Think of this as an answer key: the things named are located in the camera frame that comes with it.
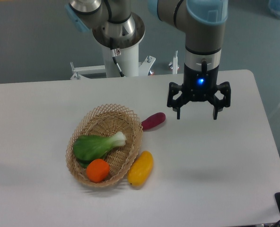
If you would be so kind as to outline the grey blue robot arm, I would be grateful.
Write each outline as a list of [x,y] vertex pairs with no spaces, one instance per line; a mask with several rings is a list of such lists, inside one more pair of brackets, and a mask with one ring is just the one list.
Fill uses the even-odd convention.
[[[230,106],[228,82],[217,83],[226,0],[150,0],[150,12],[185,34],[184,79],[169,84],[167,106],[180,113],[188,102],[209,102],[213,118]],[[102,46],[107,77],[140,75],[138,45],[145,34],[142,19],[129,0],[70,0],[68,17],[81,32],[92,31]]]

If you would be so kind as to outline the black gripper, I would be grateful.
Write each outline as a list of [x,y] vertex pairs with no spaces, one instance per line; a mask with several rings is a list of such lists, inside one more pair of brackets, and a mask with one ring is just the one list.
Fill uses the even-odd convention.
[[[184,80],[182,85],[174,82],[169,83],[167,96],[167,107],[171,107],[176,112],[177,119],[181,116],[181,107],[188,102],[208,101],[213,105],[213,119],[216,120],[218,113],[223,108],[230,107],[231,87],[228,81],[217,85],[219,68],[207,70],[206,74],[202,70],[193,70],[184,66]],[[222,99],[216,96],[217,92],[223,95]]]

